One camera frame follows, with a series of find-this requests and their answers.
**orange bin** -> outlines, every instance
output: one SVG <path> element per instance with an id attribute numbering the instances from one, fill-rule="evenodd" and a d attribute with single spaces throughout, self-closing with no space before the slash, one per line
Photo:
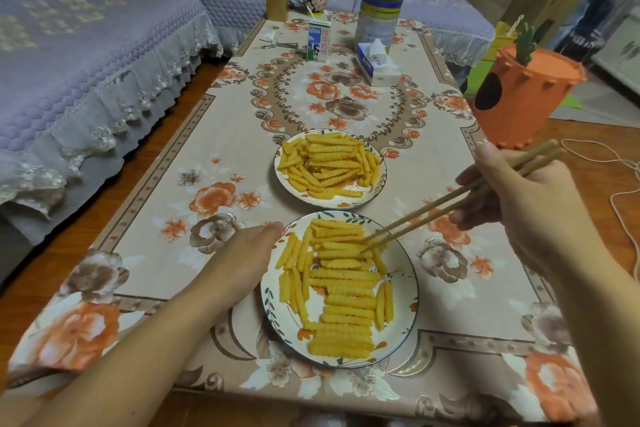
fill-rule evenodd
<path id="1" fill-rule="evenodd" d="M 573 87 L 586 81 L 584 67 L 565 56 L 546 49 L 531 56 L 525 67 L 514 44 L 500 49 L 471 104 L 484 135 L 500 148 L 530 144 Z"/>

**white cord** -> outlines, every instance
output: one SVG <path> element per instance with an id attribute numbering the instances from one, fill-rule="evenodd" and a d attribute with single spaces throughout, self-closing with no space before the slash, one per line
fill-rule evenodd
<path id="1" fill-rule="evenodd" d="M 616 158 L 615 159 L 609 159 L 609 160 L 592 159 L 592 158 L 589 158 L 589 157 L 584 156 L 582 154 L 578 154 L 575 150 L 571 150 L 570 148 L 568 148 L 565 145 L 565 142 L 583 142 L 583 143 L 586 143 L 586 144 L 601 145 L 601 146 L 607 148 L 613 155 L 616 156 Z M 638 188 L 634 189 L 633 191 L 621 191 L 621 192 L 617 192 L 616 194 L 612 194 L 609 197 L 609 204 L 611 204 L 611 208 L 613 209 L 613 212 L 618 217 L 618 220 L 620 221 L 620 225 L 622 226 L 622 229 L 625 230 L 625 233 L 627 234 L 627 236 L 631 240 L 631 243 L 634 245 L 634 249 L 636 250 L 636 262 L 634 263 L 633 276 L 636 278 L 636 280 L 640 280 L 640 277 L 639 277 L 639 273 L 640 273 L 640 246 L 638 245 L 638 242 L 636 241 L 636 239 L 633 237 L 633 235 L 631 234 L 631 232 L 627 228 L 627 225 L 625 224 L 625 221 L 622 219 L 622 216 L 620 215 L 620 211 L 618 211 L 618 208 L 616 207 L 616 204 L 614 203 L 614 200 L 613 200 L 613 198 L 616 197 L 616 196 L 621 196 L 622 194 L 634 194 L 635 192 L 640 191 L 640 160 L 636 162 L 636 161 L 630 160 L 630 159 L 623 159 L 611 147 L 609 147 L 606 144 L 603 144 L 602 142 L 596 142 L 595 140 L 562 139 L 562 140 L 560 140 L 560 144 L 562 145 L 562 147 L 567 149 L 573 155 L 576 155 L 576 156 L 578 156 L 580 158 L 583 158 L 585 160 L 589 160 L 591 162 L 601 162 L 601 163 L 620 162 L 621 164 L 626 165 L 629 169 L 633 170 L 634 175 L 636 176 L 636 180 L 638 181 Z"/>

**white cabinet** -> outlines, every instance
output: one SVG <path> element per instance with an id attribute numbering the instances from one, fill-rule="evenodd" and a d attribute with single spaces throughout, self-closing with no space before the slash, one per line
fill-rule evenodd
<path id="1" fill-rule="evenodd" d="M 631 11 L 593 61 L 640 94 L 640 7 Z"/>

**chopsticks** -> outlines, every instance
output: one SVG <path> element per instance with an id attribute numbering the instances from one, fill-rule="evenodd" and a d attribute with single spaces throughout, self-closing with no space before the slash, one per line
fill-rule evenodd
<path id="1" fill-rule="evenodd" d="M 552 152 L 550 152 L 547 155 L 543 155 L 545 152 L 548 152 L 548 151 L 552 151 Z M 532 148 L 531 150 L 529 150 L 528 152 L 525 152 L 522 155 L 519 155 L 513 159 L 510 159 L 509 165 L 513 169 L 515 169 L 518 172 L 518 174 L 520 174 L 521 176 L 526 176 L 528 174 L 531 174 L 533 171 L 537 171 L 538 169 L 545 167 L 549 162 L 552 162 L 553 160 L 558 159 L 563 154 L 564 154 L 564 150 L 558 147 L 558 142 L 556 140 L 549 140 L 537 147 Z M 423 206 L 422 208 L 417 209 L 416 211 L 413 211 L 406 216 L 403 216 L 399 220 L 394 221 L 393 223 L 384 227 L 383 229 L 378 230 L 371 236 L 364 238 L 364 241 L 368 242 L 384 233 L 389 232 L 390 230 L 396 228 L 397 226 L 402 225 L 403 223 L 406 223 L 409 220 L 412 220 L 413 218 L 417 218 L 418 216 L 425 214 L 434 208 L 437 208 L 438 206 L 440 206 L 443 203 L 446 203 L 447 201 L 451 201 L 455 197 L 461 196 L 462 194 L 469 192 L 469 195 L 467 197 L 464 197 L 463 199 L 460 199 L 460 201 L 457 201 L 456 203 L 453 203 L 447 206 L 446 208 L 443 208 L 442 210 L 439 210 L 438 212 L 429 215 L 427 218 L 424 218 L 420 221 L 417 221 L 416 223 L 413 223 L 412 225 L 402 229 L 397 233 L 394 233 L 392 235 L 385 237 L 380 241 L 376 241 L 375 243 L 372 243 L 371 245 L 369 245 L 367 248 L 364 249 L 363 253 L 368 252 L 369 250 L 373 250 L 374 248 L 377 248 L 380 245 L 384 245 L 385 243 L 391 240 L 395 240 L 397 237 L 401 237 L 402 235 L 407 234 L 408 232 L 411 232 L 416 228 L 419 228 L 422 225 L 429 223 L 430 221 L 436 220 L 437 218 L 440 218 L 445 214 L 449 214 L 455 209 L 462 208 L 469 203 L 477 201 L 478 199 L 489 194 L 491 191 L 492 189 L 487 183 L 487 181 L 484 180 L 483 177 L 479 177 L 472 183 L 461 186 L 456 190 L 450 192 L 446 196 L 439 197 L 432 203 L 427 204 L 426 206 Z"/>

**plate rim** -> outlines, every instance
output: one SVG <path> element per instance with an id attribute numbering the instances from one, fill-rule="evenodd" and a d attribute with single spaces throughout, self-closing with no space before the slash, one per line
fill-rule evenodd
<path id="1" fill-rule="evenodd" d="M 375 150 L 378 155 L 380 156 L 380 158 L 382 159 L 382 163 L 385 165 L 385 175 L 384 175 L 384 179 L 385 181 L 382 183 L 382 186 L 380 187 L 380 190 L 373 194 L 369 199 L 367 199 L 367 201 L 364 201 L 364 203 L 359 203 L 359 204 L 352 204 L 351 206 L 343 206 L 340 208 L 335 208 L 335 207 L 330 207 L 330 206 L 323 206 L 321 204 L 314 204 L 314 203 L 310 203 L 309 201 L 307 201 L 304 197 L 302 196 L 298 196 L 297 194 L 294 194 L 293 192 L 291 192 L 285 185 L 284 185 L 284 177 L 282 177 L 282 172 L 278 171 L 278 167 L 276 166 L 276 158 L 278 157 L 278 152 L 280 152 L 282 154 L 282 144 L 280 144 L 280 146 L 278 147 L 278 149 L 276 150 L 276 152 L 273 154 L 273 170 L 276 173 L 276 178 L 278 179 L 278 182 L 280 183 L 280 185 L 285 189 L 285 191 L 287 191 L 291 196 L 294 196 L 296 198 L 298 198 L 300 201 L 302 201 L 303 203 L 306 204 L 310 204 L 311 206 L 315 206 L 317 208 L 320 209 L 326 209 L 326 210 L 333 210 L 333 211 L 341 211 L 341 210 L 349 210 L 349 209 L 354 209 L 357 208 L 358 206 L 363 206 L 364 204 L 369 203 L 370 201 L 372 201 L 375 197 L 377 197 L 382 190 L 385 188 L 385 186 L 387 185 L 387 175 L 388 175 L 388 169 L 387 169 L 387 163 L 385 162 L 385 156 L 383 156 L 382 154 L 380 154 L 380 152 L 378 151 L 378 149 L 376 149 L 375 147 L 373 147 L 369 142 L 367 142 L 366 140 L 358 137 L 357 135 L 353 134 L 353 133 L 349 133 L 348 131 L 344 131 L 344 130 L 338 130 L 336 128 L 313 128 L 312 130 L 304 130 L 304 131 L 300 131 L 298 132 L 296 135 L 293 135 L 292 137 L 290 137 L 289 139 L 285 140 L 285 142 L 289 142 L 292 139 L 296 139 L 296 137 L 300 136 L 300 135 L 306 135 L 308 132 L 312 132 L 312 131 L 322 131 L 322 130 L 329 130 L 331 133 L 335 133 L 335 132 L 341 132 L 341 133 L 345 133 L 346 135 L 350 135 L 351 137 L 356 138 L 357 140 L 360 140 L 362 142 L 364 142 L 365 144 L 368 144 L 373 150 Z"/>
<path id="2" fill-rule="evenodd" d="M 306 217 L 308 217 L 308 216 L 315 215 L 315 214 L 320 213 L 320 212 L 321 212 L 321 211 L 314 211 L 313 213 L 305 214 L 305 215 L 300 216 L 300 217 L 296 218 L 295 220 L 291 221 L 288 225 L 286 225 L 286 226 L 284 227 L 284 231 L 283 231 L 282 236 L 284 236 L 284 232 L 286 232 L 286 231 L 287 231 L 287 229 L 289 229 L 289 227 L 291 227 L 291 225 L 293 225 L 293 223 L 295 223 L 296 221 L 302 220 L 303 218 L 306 218 Z M 361 218 L 364 218 L 365 220 L 371 220 L 371 222 L 372 222 L 372 223 L 375 223 L 375 224 L 376 224 L 376 225 L 378 225 L 379 227 L 382 227 L 382 225 L 380 225 L 380 223 L 378 223 L 378 222 L 377 222 L 377 221 L 375 221 L 375 220 L 372 220 L 371 218 L 368 218 L 367 216 L 364 216 L 364 215 L 359 214 L 359 213 L 354 213 L 354 212 L 351 212 L 351 213 L 352 213 L 352 214 L 357 214 L 358 216 L 360 216 Z M 265 315 L 265 317 L 267 318 L 267 321 L 268 321 L 268 323 L 269 323 L 269 327 L 270 327 L 270 328 L 275 332 L 275 334 L 278 336 L 278 338 L 279 338 L 279 340 L 280 340 L 280 343 L 281 343 L 281 344 L 283 344 L 283 345 L 285 345 L 285 346 L 287 346 L 290 350 L 292 350 L 296 355 L 300 356 L 301 358 L 304 358 L 304 359 L 306 359 L 306 360 L 310 361 L 311 363 L 313 363 L 313 364 L 315 364 L 315 365 L 317 365 L 317 366 L 319 366 L 319 367 L 322 367 L 322 368 L 335 368 L 335 369 L 357 369 L 357 368 L 366 368 L 366 367 L 369 367 L 369 366 L 373 366 L 373 365 L 375 365 L 376 363 L 380 363 L 380 361 L 384 361 L 384 360 L 386 360 L 387 358 L 389 358 L 389 356 L 393 355 L 393 354 L 394 354 L 394 353 L 395 353 L 395 352 L 396 352 L 396 351 L 397 351 L 397 350 L 398 350 L 398 349 L 399 349 L 399 348 L 404 344 L 404 342 L 406 341 L 406 339 L 409 337 L 409 334 L 411 334 L 411 333 L 413 332 L 413 328 L 415 327 L 415 322 L 416 322 L 416 320 L 417 320 L 417 318 L 418 318 L 418 309 L 420 308 L 420 283 L 418 282 L 418 274 L 415 272 L 415 267 L 413 266 L 413 262 L 411 261 L 411 257 L 409 256 L 409 254 L 407 253 L 407 251 L 404 249 L 404 246 L 402 246 L 402 244 L 398 241 L 398 239 L 397 239 L 397 238 L 396 238 L 396 239 L 394 239 L 393 241 L 396 241 L 396 242 L 397 242 L 397 244 L 400 246 L 400 248 L 402 249 L 402 251 L 403 251 L 403 252 L 404 252 L 404 254 L 406 255 L 406 258 L 407 258 L 407 260 L 409 261 L 409 264 L 411 265 L 411 268 L 412 268 L 412 270 L 413 270 L 413 279 L 415 280 L 415 285 L 416 285 L 415 289 L 416 289 L 416 296 L 417 296 L 417 299 L 416 299 L 417 306 L 416 306 L 416 308 L 415 308 L 415 312 L 413 312 L 413 320 L 412 320 L 412 322 L 411 322 L 411 326 L 409 326 L 409 329 L 408 329 L 408 331 L 406 332 L 406 334 L 404 335 L 404 338 L 402 339 L 402 341 L 400 341 L 400 342 L 398 343 L 398 345 L 397 345 L 393 350 L 389 351 L 386 355 L 382 356 L 381 358 L 377 358 L 377 359 L 376 359 L 376 361 L 373 361 L 373 362 L 371 362 L 371 363 L 367 363 L 366 365 L 358 365 L 358 366 L 348 366 L 348 365 L 346 365 L 346 366 L 345 366 L 345 365 L 336 365 L 336 366 L 333 366 L 333 365 L 327 365 L 327 364 L 322 363 L 322 362 L 320 362 L 320 361 L 318 361 L 318 360 L 314 360 L 314 359 L 311 359 L 311 358 L 309 358 L 309 357 L 307 357 L 307 356 L 303 355 L 303 354 L 302 354 L 302 353 L 300 353 L 300 351 L 298 351 L 296 348 L 293 348 L 291 344 L 288 344 L 288 343 L 284 340 L 284 338 L 282 337 L 282 335 L 280 335 L 280 333 L 278 333 L 278 331 L 277 331 L 276 327 L 274 327 L 274 326 L 273 326 L 273 324 L 271 323 L 271 314 L 269 314 L 269 313 L 267 312 L 266 303 L 265 303 L 265 301 L 264 301 L 264 299 L 265 299 L 265 296 L 264 296 L 264 287 L 262 286 L 262 281 L 264 280 L 264 275 L 263 275 L 263 276 L 262 276 L 262 279 L 260 279 L 260 303 L 262 304 L 262 309 L 264 310 L 264 315 Z"/>

